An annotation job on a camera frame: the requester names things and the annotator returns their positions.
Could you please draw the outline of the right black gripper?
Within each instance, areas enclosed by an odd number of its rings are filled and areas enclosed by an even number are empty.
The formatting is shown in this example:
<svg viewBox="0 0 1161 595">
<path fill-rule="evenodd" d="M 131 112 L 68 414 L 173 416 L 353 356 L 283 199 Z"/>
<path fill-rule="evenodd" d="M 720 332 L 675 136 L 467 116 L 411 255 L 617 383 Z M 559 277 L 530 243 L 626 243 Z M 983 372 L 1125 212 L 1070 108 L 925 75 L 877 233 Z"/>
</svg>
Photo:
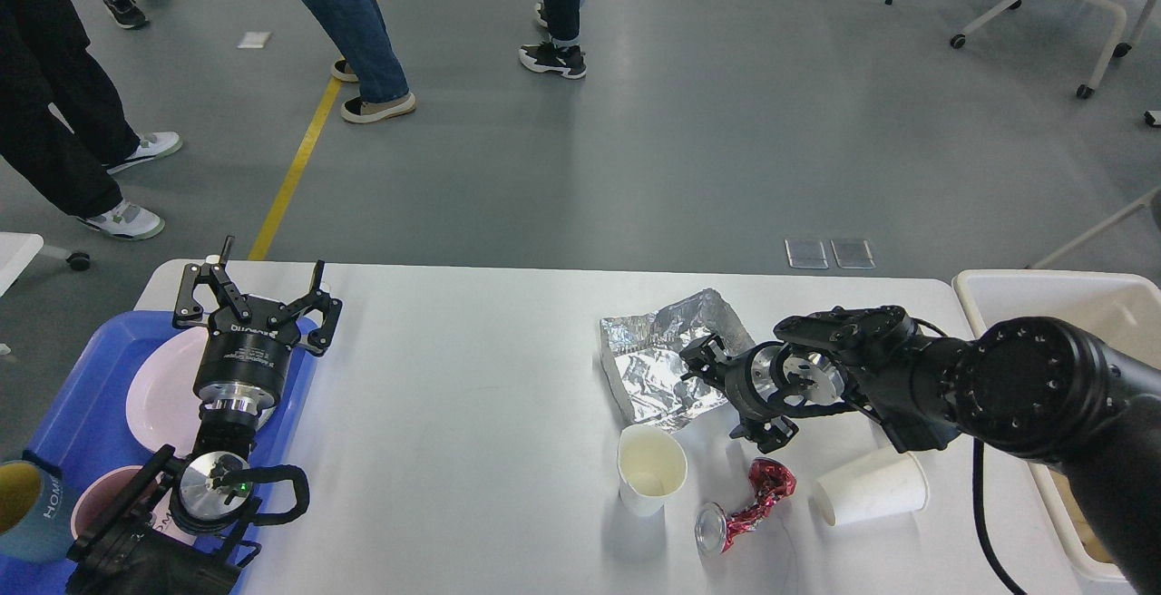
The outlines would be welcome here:
<svg viewBox="0 0 1161 595">
<path fill-rule="evenodd" d="M 740 417 L 730 438 L 751 442 L 760 454 L 787 446 L 799 433 L 795 422 L 785 417 L 787 382 L 779 373 L 784 347 L 772 340 L 729 354 L 721 335 L 709 334 L 679 352 L 686 368 L 680 380 L 697 379 L 724 396 Z"/>
</svg>

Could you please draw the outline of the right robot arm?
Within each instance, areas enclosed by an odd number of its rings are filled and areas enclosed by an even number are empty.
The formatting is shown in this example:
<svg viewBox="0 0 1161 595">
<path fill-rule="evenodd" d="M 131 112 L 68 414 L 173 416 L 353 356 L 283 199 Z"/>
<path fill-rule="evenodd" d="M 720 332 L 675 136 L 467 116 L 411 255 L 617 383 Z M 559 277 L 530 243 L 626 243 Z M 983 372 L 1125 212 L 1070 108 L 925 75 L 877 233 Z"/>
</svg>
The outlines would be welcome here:
<svg viewBox="0 0 1161 595">
<path fill-rule="evenodd" d="M 899 306 L 788 317 L 776 340 L 727 354 L 717 335 L 680 358 L 740 413 L 733 431 L 763 454 L 796 418 L 863 413 L 900 451 L 974 439 L 978 540 L 1008 590 L 1021 592 L 985 524 L 983 449 L 1062 473 L 1093 532 L 1140 594 L 1160 590 L 1158 370 L 1053 317 L 1007 320 L 975 340 L 921 332 Z"/>
</svg>

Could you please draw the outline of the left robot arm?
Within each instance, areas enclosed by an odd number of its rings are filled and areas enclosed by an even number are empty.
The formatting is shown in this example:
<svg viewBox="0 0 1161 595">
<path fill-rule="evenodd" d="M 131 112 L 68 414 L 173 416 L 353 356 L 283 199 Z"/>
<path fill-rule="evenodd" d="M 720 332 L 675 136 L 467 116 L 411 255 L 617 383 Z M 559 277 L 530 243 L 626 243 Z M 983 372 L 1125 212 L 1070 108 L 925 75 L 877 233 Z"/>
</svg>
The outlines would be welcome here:
<svg viewBox="0 0 1161 595">
<path fill-rule="evenodd" d="M 68 549 L 68 594 L 228 594 L 260 553 L 250 526 L 298 519 L 307 472 L 250 463 L 265 413 L 281 404 L 293 352 L 325 354 L 342 302 L 317 261 L 307 293 L 284 303 L 245 294 L 228 274 L 233 241 L 190 263 L 171 323 L 208 332 L 192 393 L 200 401 L 190 453 L 163 445 Z"/>
</svg>

